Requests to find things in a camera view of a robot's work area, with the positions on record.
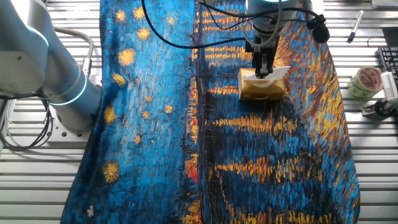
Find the tape roll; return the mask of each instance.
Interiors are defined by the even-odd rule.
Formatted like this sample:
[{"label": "tape roll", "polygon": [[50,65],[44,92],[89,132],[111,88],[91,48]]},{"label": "tape roll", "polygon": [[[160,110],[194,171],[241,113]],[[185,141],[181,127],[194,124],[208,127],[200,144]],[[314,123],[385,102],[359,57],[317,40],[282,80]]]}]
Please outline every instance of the tape roll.
[{"label": "tape roll", "polygon": [[349,92],[361,100],[371,99],[382,89],[381,72],[371,66],[360,68],[348,82]]}]

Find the blue cloth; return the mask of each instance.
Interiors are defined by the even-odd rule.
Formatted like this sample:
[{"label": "blue cloth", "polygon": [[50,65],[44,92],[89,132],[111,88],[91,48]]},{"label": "blue cloth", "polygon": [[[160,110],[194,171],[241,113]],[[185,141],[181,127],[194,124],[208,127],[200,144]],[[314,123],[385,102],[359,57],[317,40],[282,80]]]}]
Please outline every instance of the blue cloth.
[{"label": "blue cloth", "polygon": [[[194,1],[146,4],[171,42],[241,36]],[[244,1],[217,6],[244,11]],[[243,42],[178,49],[149,30],[140,1],[101,0],[100,13],[103,101],[61,223],[358,221],[335,68],[305,24],[290,22],[279,41],[274,66],[291,66],[285,98],[243,103]]]}]

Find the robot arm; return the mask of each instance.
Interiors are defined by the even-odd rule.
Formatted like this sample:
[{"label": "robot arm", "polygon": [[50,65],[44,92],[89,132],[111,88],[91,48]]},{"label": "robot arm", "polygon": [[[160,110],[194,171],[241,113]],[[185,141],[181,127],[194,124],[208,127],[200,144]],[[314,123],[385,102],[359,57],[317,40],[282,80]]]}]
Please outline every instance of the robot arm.
[{"label": "robot arm", "polygon": [[[202,4],[220,2],[220,0],[197,0]],[[296,11],[283,11],[285,8],[298,7],[311,8],[310,0],[246,0],[246,14],[261,14],[264,11],[277,11],[251,20],[255,41],[251,41],[242,30],[246,38],[246,52],[252,52],[252,66],[255,68],[257,78],[265,78],[273,72],[273,64],[279,37],[286,23],[293,19]],[[324,43],[329,39],[329,31],[325,26],[325,18],[319,15],[309,18],[307,27],[313,29],[316,42]]]},{"label": "robot arm", "polygon": [[[280,3],[281,8],[298,6],[299,0],[282,0]],[[246,9],[248,14],[259,13],[264,9],[279,9],[279,1],[247,0]],[[254,43],[246,42],[246,51],[253,53],[252,65],[256,69],[257,78],[265,78],[273,72],[272,65],[274,64],[280,33],[287,20],[293,19],[294,16],[294,11],[280,11],[252,20],[252,30],[256,39]]]},{"label": "robot arm", "polygon": [[92,128],[101,90],[55,34],[41,0],[0,0],[0,95],[40,95],[71,131]]}]

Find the yellow star pattern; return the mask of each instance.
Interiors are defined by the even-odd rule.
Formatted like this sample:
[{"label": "yellow star pattern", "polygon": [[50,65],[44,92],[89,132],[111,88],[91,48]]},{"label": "yellow star pattern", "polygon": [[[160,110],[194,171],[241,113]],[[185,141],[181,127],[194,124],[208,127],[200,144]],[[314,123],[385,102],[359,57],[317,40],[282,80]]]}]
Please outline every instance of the yellow star pattern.
[{"label": "yellow star pattern", "polygon": [[150,32],[148,28],[141,28],[137,30],[137,37],[140,40],[147,40],[149,38]]},{"label": "yellow star pattern", "polygon": [[136,52],[133,49],[125,49],[118,53],[119,64],[122,66],[130,65],[134,62]]},{"label": "yellow star pattern", "polygon": [[106,166],[103,168],[105,181],[108,183],[115,183],[119,177],[119,163],[114,161],[108,161]]},{"label": "yellow star pattern", "polygon": [[122,22],[126,19],[126,14],[122,10],[119,10],[117,13],[114,14],[114,16],[118,22]]},{"label": "yellow star pattern", "polygon": [[105,123],[113,122],[118,116],[114,113],[113,106],[107,106],[104,112],[104,121]]},{"label": "yellow star pattern", "polygon": [[142,18],[144,18],[144,10],[141,7],[137,7],[132,11],[132,15],[134,16],[134,18],[136,18],[137,20],[141,20]]}]

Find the metal slat surface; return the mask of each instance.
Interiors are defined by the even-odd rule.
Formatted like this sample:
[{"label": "metal slat surface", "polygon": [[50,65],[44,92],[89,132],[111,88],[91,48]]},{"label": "metal slat surface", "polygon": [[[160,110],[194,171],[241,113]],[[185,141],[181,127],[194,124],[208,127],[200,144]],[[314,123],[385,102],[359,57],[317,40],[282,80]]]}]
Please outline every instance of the metal slat surface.
[{"label": "metal slat surface", "polygon": [[[361,106],[374,104],[384,97],[383,93],[378,93],[371,101],[358,101],[352,98],[346,86],[362,66],[379,67],[376,50],[386,45],[381,28],[398,26],[398,11],[375,11],[365,0],[324,0],[323,3],[314,0],[313,4],[324,6],[317,12],[324,10],[330,29],[328,45],[342,89],[353,158],[361,187],[359,224],[397,224],[396,121],[394,118],[374,121],[362,117]],[[53,0],[49,3],[55,26],[76,29],[93,38],[96,51],[91,77],[98,83],[101,80],[99,5],[98,0]],[[354,41],[347,44],[359,10],[365,10],[363,21]],[[77,62],[81,63],[88,50],[87,43],[65,34],[58,36]],[[14,111],[11,116],[14,124],[10,124],[10,131],[21,144],[30,144],[43,126],[39,124],[44,119],[42,103],[37,99],[18,100]],[[59,223],[63,202],[72,186],[84,148],[85,144],[75,142],[47,143],[27,152],[4,149],[0,157],[0,223]]]}]

